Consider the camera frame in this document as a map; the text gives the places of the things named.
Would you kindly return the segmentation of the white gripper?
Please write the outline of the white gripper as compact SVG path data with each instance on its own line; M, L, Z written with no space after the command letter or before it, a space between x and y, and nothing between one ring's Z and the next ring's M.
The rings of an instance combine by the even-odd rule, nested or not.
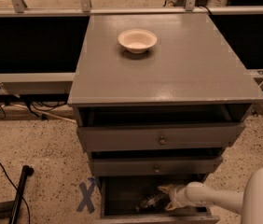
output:
M188 205L185 185L160 185L158 186L158 190L165 194L169 194L170 202L165 207L166 211L173 211L175 209L183 208Z

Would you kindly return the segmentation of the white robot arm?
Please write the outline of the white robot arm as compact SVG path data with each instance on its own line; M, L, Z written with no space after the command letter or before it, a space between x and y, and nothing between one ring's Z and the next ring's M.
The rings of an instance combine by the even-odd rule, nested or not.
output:
M167 211L186 206L218 206L241 216L241 224L263 224L263 167L249 177L244 191L215 190L201 182L187 185L162 185L169 196Z

